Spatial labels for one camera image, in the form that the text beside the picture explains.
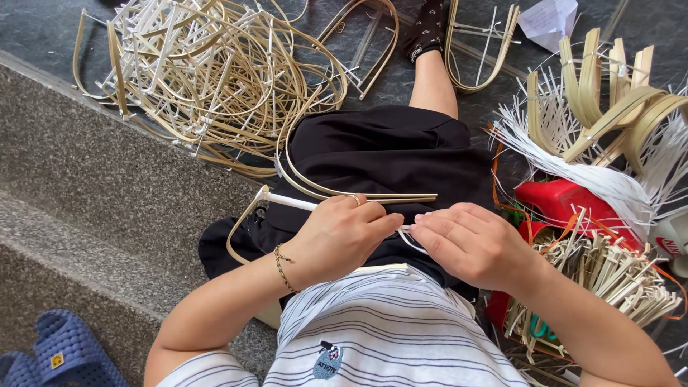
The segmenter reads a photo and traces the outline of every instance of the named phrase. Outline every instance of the bracelet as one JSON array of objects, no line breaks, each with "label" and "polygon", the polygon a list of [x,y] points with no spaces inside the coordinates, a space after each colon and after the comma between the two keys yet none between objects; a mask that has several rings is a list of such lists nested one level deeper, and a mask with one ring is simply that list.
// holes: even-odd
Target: bracelet
[{"label": "bracelet", "polygon": [[284,275],[284,271],[282,271],[282,265],[279,263],[280,259],[283,259],[285,261],[291,262],[291,258],[287,258],[284,255],[281,255],[279,253],[279,247],[282,245],[282,243],[278,244],[275,246],[275,262],[277,263],[277,270],[279,270],[279,275],[282,276],[282,280],[284,280],[284,284],[287,286],[287,289],[289,289],[290,292],[299,294],[301,291],[295,291],[294,288],[289,284],[289,281],[287,281],[287,277]]}]

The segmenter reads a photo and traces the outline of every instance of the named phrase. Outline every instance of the shirt embroidery patch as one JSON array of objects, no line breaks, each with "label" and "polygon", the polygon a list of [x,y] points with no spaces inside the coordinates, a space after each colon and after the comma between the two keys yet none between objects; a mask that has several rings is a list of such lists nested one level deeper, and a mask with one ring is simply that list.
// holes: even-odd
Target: shirt embroidery patch
[{"label": "shirt embroidery patch", "polygon": [[320,345],[322,349],[320,350],[320,356],[315,361],[313,376],[316,379],[331,379],[341,368],[344,348],[339,348],[326,341],[320,341]]}]

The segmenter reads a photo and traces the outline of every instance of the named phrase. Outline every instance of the person's left hand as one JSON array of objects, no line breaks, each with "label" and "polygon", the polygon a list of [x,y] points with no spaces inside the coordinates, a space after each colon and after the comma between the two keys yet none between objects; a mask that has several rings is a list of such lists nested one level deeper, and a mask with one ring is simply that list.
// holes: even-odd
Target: person's left hand
[{"label": "person's left hand", "polygon": [[400,213],[387,215],[378,202],[333,196],[320,203],[298,234],[280,248],[282,269],[291,286],[302,290],[335,281],[363,265],[386,237],[401,227]]}]

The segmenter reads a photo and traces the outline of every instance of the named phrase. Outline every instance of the blue slipper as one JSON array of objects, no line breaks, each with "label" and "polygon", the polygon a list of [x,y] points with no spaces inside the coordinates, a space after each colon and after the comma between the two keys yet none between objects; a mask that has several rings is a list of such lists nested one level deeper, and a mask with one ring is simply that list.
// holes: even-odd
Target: blue slipper
[{"label": "blue slipper", "polygon": [[34,352],[44,384],[128,387],[91,329],[74,313],[44,312],[36,321],[36,332]]},{"label": "blue slipper", "polygon": [[0,386],[39,387],[41,372],[36,360],[24,352],[13,351],[0,356]]}]

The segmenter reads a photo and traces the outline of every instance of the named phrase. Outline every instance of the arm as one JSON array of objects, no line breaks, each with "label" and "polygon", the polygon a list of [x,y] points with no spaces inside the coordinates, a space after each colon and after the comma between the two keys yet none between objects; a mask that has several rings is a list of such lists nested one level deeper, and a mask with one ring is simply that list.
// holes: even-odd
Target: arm
[{"label": "arm", "polygon": [[451,275],[505,291],[546,321],[583,369],[581,386],[679,385],[642,329],[558,272],[494,213],[459,203],[417,217],[411,234]]},{"label": "arm", "polygon": [[[280,248],[290,285],[305,289],[334,281],[360,267],[403,222],[377,202],[336,196],[313,211],[299,233]],[[248,320],[289,294],[270,253],[207,282],[184,298],[160,327],[146,362],[145,387],[154,387],[174,368],[205,352],[226,349]]]}]

